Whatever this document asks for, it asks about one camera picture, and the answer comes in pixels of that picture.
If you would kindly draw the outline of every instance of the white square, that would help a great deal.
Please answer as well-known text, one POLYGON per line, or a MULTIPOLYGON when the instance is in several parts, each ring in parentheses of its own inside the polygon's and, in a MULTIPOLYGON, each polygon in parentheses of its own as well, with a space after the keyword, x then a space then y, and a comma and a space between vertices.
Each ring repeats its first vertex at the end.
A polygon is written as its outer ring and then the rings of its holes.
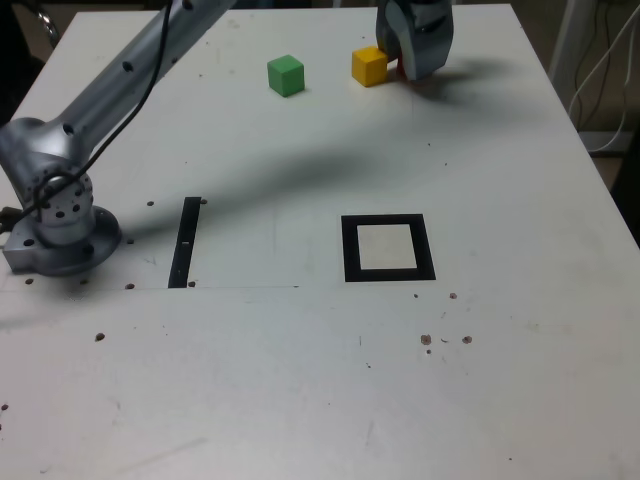
POLYGON ((362 270, 418 268, 409 225, 358 225, 362 270))

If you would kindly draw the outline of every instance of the table surface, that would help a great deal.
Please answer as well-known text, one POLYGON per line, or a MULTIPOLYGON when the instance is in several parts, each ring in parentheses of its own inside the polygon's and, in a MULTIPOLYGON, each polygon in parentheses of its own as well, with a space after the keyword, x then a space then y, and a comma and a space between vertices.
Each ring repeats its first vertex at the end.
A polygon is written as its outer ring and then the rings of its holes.
MULTIPOLYGON (((56 116, 151 15, 78 15, 18 116, 56 116)), ((454 15, 420 88, 351 78, 373 9, 208 31, 91 171, 135 243, 31 285, 0 262, 0 477, 640 476, 638 249, 511 8, 454 15), (188 196, 196 287, 167 289, 188 196), (350 214, 422 214, 437 280, 345 283, 350 214)))

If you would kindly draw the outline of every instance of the black cable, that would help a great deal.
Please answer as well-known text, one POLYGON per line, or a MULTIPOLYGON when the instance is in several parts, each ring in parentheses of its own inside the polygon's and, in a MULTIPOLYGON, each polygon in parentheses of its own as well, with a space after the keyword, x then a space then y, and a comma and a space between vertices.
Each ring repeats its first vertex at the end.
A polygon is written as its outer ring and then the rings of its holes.
POLYGON ((131 121, 136 117, 136 115, 138 115, 140 110, 142 110, 142 107, 144 106, 145 102, 149 98, 149 95, 151 95, 151 91, 153 90, 153 87, 155 86, 156 81, 158 79, 158 75, 160 74, 160 68, 162 67, 162 58, 164 57, 164 50, 165 50, 165 47, 167 45, 167 36, 169 35, 169 18, 171 16, 171 5, 172 4, 173 4, 172 0, 167 0, 167 6, 165 7, 166 9, 165 9, 164 18, 163 18, 163 21, 162 21, 162 31, 160 33, 160 47, 158 49, 158 59, 156 60, 156 66, 155 66, 155 68, 153 70, 153 74, 151 75, 151 80, 149 81, 149 85, 147 86, 147 89, 145 90, 144 95, 142 95, 142 98, 138 102, 138 105, 136 105, 136 107, 132 110, 132 112, 129 114, 129 116, 120 125, 118 125, 118 128, 116 128, 113 131, 113 133, 111 135, 109 135, 109 138, 107 138, 104 141, 104 143, 102 145, 100 145, 100 148, 98 148, 98 150, 93 154, 93 156, 89 159, 89 161, 87 163, 85 163, 82 168, 80 168, 80 170, 78 170, 67 182, 64 182, 62 185, 60 185, 60 186, 58 186, 56 188, 51 188, 51 190, 49 192, 45 191, 45 195, 42 197, 42 199, 40 199, 39 198, 40 191, 46 186, 46 184, 52 178, 64 176, 60 172, 53 172, 53 173, 50 173, 50 174, 46 175, 42 179, 42 181, 38 184, 38 186, 34 189, 34 201, 33 201, 33 203, 31 205, 29 205, 27 208, 23 209, 22 213, 20 213, 20 215, 18 215, 11 222, 11 225, 3 224, 0 227, 0 233, 7 232, 7 231, 11 230, 15 224, 17 224, 19 221, 21 221, 24 218, 26 218, 28 215, 31 215, 34 211, 36 211, 36 210, 40 211, 40 209, 49 200, 51 200, 53 197, 55 197, 62 190, 64 190, 65 188, 69 187, 73 183, 78 182, 82 178, 82 176, 85 173, 87 173, 87 171, 93 166, 93 164, 96 163, 98 158, 100 158, 100 156, 104 153, 104 151, 107 149, 107 147, 109 145, 111 145, 111 143, 118 137, 118 135, 120 135, 120 133, 122 133, 122 131, 125 128, 127 128, 127 125, 129 125, 131 123, 131 121))
MULTIPOLYGON (((607 8, 604 10, 604 31, 607 39, 607 50, 611 48, 611 31, 609 30, 609 13, 611 12, 611 7, 614 3, 607 3, 607 8)), ((602 102, 602 97, 604 95, 604 89, 607 85, 607 79, 609 78, 609 69, 611 68, 611 53, 607 55, 607 66, 604 68, 604 75, 602 76, 602 81, 600 82, 600 91, 598 92, 598 99, 596 100, 596 104, 591 110, 591 113, 584 121, 584 125, 581 128, 586 128, 586 126, 593 120, 596 113, 600 109, 600 103, 602 102)))
MULTIPOLYGON (((589 39, 587 48, 584 50, 584 53, 582 54, 582 57, 578 62, 578 66, 576 67, 576 73, 573 76, 573 86, 576 92, 578 91, 578 85, 579 85, 578 76, 580 75, 580 69, 582 68, 582 64, 587 59, 587 55, 591 51, 591 48, 593 47, 594 43, 596 42, 596 39, 598 38, 598 13, 600 11, 600 5, 602 5, 602 2, 598 1, 593 14, 593 35, 591 35, 591 38, 589 39)), ((576 122, 576 129, 578 131, 580 131, 581 123, 582 123, 582 98, 580 98, 580 95, 578 95, 578 121, 576 122)))

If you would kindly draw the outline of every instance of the black strip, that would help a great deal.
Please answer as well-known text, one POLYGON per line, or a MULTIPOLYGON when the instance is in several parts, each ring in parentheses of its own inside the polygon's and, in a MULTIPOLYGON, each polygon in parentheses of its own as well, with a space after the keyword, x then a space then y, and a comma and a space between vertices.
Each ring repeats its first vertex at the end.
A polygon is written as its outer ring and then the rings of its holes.
POLYGON ((191 266, 193 244, 196 241, 198 215, 200 214, 200 197, 186 197, 182 207, 182 218, 178 229, 176 249, 173 252, 173 263, 169 274, 169 288, 186 288, 191 266))
POLYGON ((420 214, 352 215, 342 217, 342 253, 346 282, 406 282, 435 280, 427 229, 420 214), (417 268, 362 270, 358 243, 359 225, 409 225, 417 268))

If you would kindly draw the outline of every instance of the yellow cube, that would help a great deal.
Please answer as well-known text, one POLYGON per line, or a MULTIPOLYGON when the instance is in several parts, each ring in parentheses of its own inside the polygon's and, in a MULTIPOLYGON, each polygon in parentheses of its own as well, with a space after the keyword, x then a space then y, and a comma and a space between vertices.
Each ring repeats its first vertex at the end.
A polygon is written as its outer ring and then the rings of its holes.
POLYGON ((367 47, 353 52, 351 75, 365 87, 384 83, 387 79, 388 57, 376 47, 367 47))

